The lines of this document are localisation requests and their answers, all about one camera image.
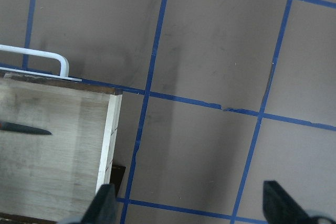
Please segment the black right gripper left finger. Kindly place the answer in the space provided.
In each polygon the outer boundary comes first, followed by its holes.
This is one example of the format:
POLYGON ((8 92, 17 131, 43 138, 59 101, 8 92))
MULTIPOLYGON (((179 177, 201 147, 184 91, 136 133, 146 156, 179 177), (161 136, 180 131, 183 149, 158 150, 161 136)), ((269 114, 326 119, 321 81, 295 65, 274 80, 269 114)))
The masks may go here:
POLYGON ((97 191, 81 223, 115 223, 117 202, 114 184, 103 184, 97 191))

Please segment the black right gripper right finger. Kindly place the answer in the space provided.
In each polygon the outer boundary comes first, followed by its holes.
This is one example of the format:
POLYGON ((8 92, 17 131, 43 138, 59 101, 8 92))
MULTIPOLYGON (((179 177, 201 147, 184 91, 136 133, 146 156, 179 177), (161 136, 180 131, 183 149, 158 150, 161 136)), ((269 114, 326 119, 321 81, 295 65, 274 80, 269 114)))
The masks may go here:
POLYGON ((263 182, 263 214, 271 224, 315 223, 275 180, 263 182))

